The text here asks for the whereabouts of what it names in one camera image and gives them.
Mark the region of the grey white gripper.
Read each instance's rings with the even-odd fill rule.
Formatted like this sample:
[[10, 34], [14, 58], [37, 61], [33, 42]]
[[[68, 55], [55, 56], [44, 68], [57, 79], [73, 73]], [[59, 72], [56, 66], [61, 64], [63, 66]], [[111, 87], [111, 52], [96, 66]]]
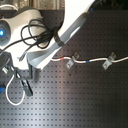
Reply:
[[39, 79], [38, 69], [43, 69], [52, 57], [53, 53], [50, 50], [29, 52], [27, 54], [27, 61], [31, 65], [29, 66], [29, 80], [37, 81]]

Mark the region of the white robot base blue light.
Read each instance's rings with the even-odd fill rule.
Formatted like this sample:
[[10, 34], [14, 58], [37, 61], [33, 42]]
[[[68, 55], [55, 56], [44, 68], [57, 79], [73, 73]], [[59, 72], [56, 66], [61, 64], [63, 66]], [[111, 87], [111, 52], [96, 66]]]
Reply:
[[0, 20], [0, 49], [10, 43], [20, 40], [21, 29], [28, 25], [31, 20], [41, 20], [41, 13], [33, 7], [24, 7], [17, 11], [12, 18]]

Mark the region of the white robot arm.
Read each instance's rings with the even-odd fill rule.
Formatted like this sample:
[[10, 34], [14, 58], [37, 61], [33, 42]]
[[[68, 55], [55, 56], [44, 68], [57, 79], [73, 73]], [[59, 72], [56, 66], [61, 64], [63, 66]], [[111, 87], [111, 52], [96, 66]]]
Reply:
[[29, 52], [28, 63], [37, 69], [43, 69], [53, 56], [83, 26], [87, 13], [95, 0], [65, 0], [65, 15], [62, 27], [55, 31], [46, 49]]

